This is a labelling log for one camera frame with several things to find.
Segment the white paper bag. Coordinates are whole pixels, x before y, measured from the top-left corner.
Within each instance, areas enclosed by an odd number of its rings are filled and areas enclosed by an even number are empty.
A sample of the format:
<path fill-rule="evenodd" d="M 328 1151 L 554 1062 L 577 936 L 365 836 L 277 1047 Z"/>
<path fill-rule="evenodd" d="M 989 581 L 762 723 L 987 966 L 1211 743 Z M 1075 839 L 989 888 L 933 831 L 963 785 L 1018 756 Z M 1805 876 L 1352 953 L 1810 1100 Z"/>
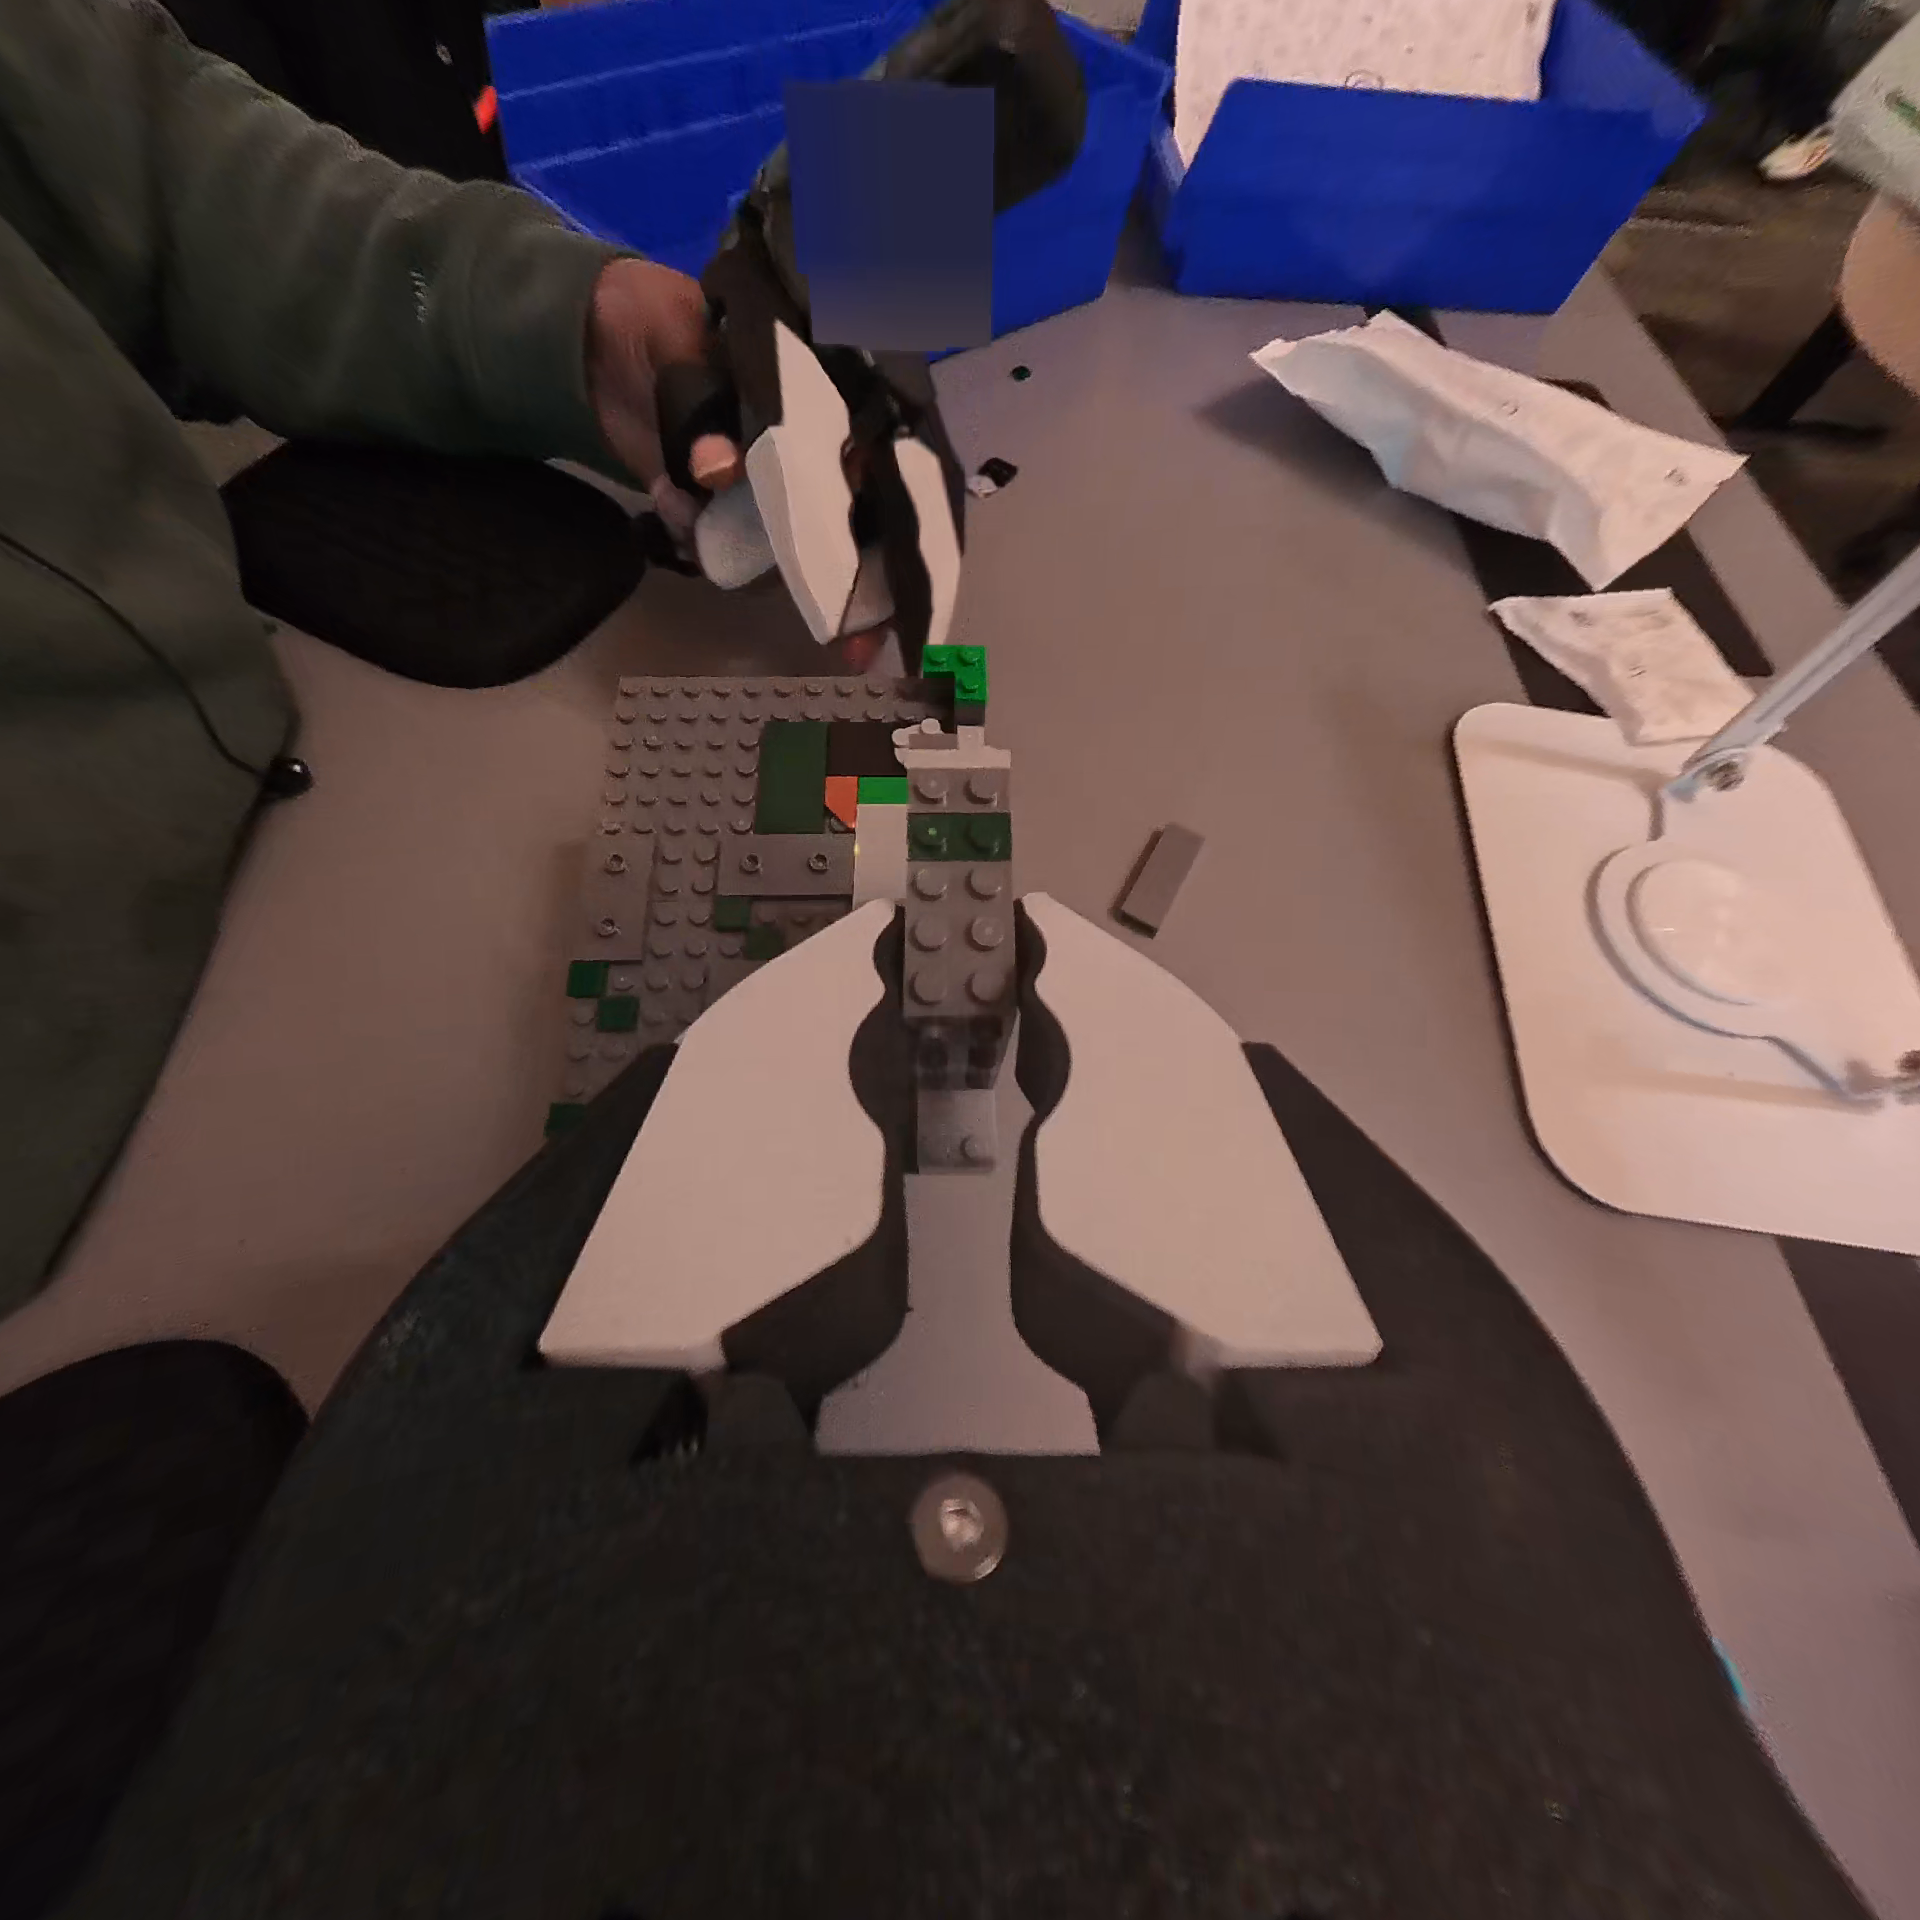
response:
<path fill-rule="evenodd" d="M 1185 3 L 1175 151 L 1196 158 L 1237 80 L 1535 103 L 1553 14 L 1554 3 Z"/>
<path fill-rule="evenodd" d="M 1547 544 L 1591 591 L 1680 534 L 1745 469 L 1725 445 L 1457 352 L 1386 310 L 1275 339 L 1253 364 L 1365 448 L 1392 489 Z"/>
<path fill-rule="evenodd" d="M 1591 695 L 1632 747 L 1706 740 L 1756 696 L 1666 587 L 1508 595 L 1488 613 Z"/>

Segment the grey desk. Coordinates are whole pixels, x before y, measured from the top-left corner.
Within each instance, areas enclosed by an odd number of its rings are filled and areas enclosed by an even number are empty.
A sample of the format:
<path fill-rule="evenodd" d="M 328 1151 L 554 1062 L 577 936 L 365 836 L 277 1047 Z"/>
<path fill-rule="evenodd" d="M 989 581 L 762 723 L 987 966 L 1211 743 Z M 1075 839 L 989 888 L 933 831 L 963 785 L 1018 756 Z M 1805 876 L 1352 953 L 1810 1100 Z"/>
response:
<path fill-rule="evenodd" d="M 1205 836 L 1144 953 L 1283 1049 L 1499 1262 L 1615 1424 L 1784 1775 L 1915 1915 L 1915 1541 L 1777 1239 L 1628 1216 L 1522 1121 L 1452 729 L 1520 696 L 1455 525 L 1251 352 L 1346 309 L 1099 302 L 940 365 L 1015 483 L 969 512 L 1024 887 L 1103 927 L 1152 830 Z M 315 785 L 261 824 L 181 1049 L 4 1387 L 220 1336 L 317 1405 L 539 1144 L 565 917 L 620 675 L 800 672 L 779 591 L 651 572 L 515 688 L 277 651 Z"/>

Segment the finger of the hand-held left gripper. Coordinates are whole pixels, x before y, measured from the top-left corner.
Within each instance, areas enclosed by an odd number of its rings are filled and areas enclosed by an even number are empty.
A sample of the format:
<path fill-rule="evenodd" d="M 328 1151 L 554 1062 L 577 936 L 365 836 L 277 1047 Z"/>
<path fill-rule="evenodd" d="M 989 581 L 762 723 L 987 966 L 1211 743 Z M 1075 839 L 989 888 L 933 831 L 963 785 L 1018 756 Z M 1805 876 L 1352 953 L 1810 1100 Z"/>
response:
<path fill-rule="evenodd" d="M 849 401 L 799 331 L 775 320 L 773 339 L 778 417 L 748 445 L 748 477 L 775 566 L 810 635 L 834 641 L 860 573 L 847 473 Z"/>
<path fill-rule="evenodd" d="M 893 600 L 904 661 L 924 665 L 948 641 L 965 553 L 965 515 L 954 505 L 948 464 L 924 439 L 899 436 L 897 477 L 904 529 L 893 537 Z"/>

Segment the person's left forearm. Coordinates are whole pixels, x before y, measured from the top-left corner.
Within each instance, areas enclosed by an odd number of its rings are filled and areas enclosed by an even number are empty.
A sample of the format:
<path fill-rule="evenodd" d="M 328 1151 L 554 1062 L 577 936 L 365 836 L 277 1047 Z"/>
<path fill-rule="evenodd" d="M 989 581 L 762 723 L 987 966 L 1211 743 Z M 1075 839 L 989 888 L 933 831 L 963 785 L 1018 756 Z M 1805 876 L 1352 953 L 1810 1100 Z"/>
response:
<path fill-rule="evenodd" d="M 591 384 L 618 254 L 504 183 L 400 166 L 187 40 L 50 4 L 122 158 L 90 221 L 173 365 L 285 439 L 618 469 Z"/>

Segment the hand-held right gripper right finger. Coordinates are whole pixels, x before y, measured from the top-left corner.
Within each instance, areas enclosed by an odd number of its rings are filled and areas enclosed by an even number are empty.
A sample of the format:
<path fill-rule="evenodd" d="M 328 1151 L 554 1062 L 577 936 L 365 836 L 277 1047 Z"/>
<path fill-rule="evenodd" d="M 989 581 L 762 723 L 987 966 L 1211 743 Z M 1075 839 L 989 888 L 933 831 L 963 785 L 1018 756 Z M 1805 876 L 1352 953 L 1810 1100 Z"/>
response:
<path fill-rule="evenodd" d="M 1383 1336 L 1229 1022 L 1048 893 L 1018 910 L 1024 1344 L 1093 1409 L 1177 1375 L 1361 1368 Z"/>

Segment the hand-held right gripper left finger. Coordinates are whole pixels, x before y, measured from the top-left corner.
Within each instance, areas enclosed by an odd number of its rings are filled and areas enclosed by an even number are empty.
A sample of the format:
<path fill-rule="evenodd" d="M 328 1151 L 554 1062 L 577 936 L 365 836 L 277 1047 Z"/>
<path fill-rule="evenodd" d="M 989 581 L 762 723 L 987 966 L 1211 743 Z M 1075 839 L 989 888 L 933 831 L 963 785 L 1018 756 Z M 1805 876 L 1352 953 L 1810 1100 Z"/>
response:
<path fill-rule="evenodd" d="M 675 1049 L 538 1349 L 546 1364 L 769 1375 L 819 1409 L 907 1308 L 899 925 L 867 902 Z"/>

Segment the blue storage bin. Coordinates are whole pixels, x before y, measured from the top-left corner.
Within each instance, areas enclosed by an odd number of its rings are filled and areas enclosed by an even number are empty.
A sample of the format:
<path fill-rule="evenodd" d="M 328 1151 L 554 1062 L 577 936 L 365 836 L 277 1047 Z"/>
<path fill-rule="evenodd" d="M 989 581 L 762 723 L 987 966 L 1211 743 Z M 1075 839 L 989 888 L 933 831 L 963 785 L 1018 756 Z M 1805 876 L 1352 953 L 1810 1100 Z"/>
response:
<path fill-rule="evenodd" d="M 1193 153 L 1161 117 L 1139 190 L 1186 296 L 1551 316 L 1706 117 L 1567 3 L 1535 101 L 1233 80 Z"/>
<path fill-rule="evenodd" d="M 516 185 L 615 246 L 695 275 L 784 132 L 792 80 L 849 80 L 928 4 L 634 3 L 493 15 L 488 55 Z M 1148 149 L 1161 60 L 1061 14 L 1088 89 L 1063 181 L 995 227 L 995 335 L 1103 296 Z"/>

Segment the person's left hand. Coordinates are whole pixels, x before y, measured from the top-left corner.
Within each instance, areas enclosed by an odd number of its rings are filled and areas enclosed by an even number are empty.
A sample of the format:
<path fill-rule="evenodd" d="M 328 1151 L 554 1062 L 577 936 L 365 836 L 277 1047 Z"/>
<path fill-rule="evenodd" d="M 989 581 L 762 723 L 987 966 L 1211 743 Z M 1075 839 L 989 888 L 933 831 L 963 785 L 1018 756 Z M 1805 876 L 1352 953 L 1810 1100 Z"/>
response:
<path fill-rule="evenodd" d="M 679 544 L 691 544 L 701 507 L 668 477 L 656 381 L 664 367 L 701 364 L 709 343 L 709 309 L 695 279 L 637 256 L 615 256 L 599 271 L 585 328 L 585 376 L 608 469 L 649 494 Z"/>

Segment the grey brick baseplate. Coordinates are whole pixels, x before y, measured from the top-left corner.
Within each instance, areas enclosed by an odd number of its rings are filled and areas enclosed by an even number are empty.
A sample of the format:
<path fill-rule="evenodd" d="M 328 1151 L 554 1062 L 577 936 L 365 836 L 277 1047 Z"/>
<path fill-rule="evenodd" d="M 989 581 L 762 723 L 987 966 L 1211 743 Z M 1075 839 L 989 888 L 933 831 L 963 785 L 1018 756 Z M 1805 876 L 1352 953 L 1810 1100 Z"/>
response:
<path fill-rule="evenodd" d="M 853 723 L 985 727 L 987 689 L 971 645 L 928 648 L 925 672 L 905 679 L 620 680 L 545 1139 L 579 1125 L 641 1052 L 679 1041 L 748 976 L 860 908 L 857 784 L 832 766 Z"/>

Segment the person's torso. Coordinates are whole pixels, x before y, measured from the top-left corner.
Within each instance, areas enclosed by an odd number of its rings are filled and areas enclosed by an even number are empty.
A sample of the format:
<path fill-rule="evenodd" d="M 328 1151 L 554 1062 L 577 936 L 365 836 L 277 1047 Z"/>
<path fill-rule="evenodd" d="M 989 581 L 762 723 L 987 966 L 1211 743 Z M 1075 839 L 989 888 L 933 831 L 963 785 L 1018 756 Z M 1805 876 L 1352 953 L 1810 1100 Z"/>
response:
<path fill-rule="evenodd" d="M 123 1151 L 296 708 L 167 401 L 4 216 L 2 1294 Z"/>

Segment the tall grey pillar brick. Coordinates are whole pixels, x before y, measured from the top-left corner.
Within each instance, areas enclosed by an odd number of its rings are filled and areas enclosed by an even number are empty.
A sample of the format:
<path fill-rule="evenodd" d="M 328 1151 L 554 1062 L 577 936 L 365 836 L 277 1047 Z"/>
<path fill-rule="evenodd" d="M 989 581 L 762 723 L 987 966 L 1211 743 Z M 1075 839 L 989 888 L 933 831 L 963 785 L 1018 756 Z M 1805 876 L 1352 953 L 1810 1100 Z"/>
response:
<path fill-rule="evenodd" d="M 1148 940 L 1156 936 L 1205 848 L 1205 836 L 1183 822 L 1156 827 L 1114 901 L 1111 917 Z"/>

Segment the grey brick tower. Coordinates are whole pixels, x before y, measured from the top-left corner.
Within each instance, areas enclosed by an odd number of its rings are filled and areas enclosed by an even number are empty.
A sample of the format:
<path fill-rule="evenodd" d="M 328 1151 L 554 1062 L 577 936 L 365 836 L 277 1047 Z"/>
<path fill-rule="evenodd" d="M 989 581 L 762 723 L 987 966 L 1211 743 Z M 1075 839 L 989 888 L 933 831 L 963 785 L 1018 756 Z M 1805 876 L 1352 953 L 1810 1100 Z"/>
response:
<path fill-rule="evenodd" d="M 1000 1164 L 1000 1079 L 1018 1031 L 1015 759 L 980 723 L 853 723 L 853 902 L 899 919 L 897 1008 L 916 1173 Z"/>

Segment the white book stand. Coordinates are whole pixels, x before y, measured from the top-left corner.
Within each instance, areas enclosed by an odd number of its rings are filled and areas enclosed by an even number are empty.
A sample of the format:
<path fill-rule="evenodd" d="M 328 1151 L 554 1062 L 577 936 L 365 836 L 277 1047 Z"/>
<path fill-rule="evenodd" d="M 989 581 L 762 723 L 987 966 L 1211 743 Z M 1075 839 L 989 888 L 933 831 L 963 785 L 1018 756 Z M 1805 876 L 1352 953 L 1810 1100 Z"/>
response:
<path fill-rule="evenodd" d="M 1527 1121 L 1609 1209 L 1919 1252 L 1913 960 L 1833 791 L 1771 744 L 1915 568 L 1691 753 L 1517 703 L 1455 727 Z"/>

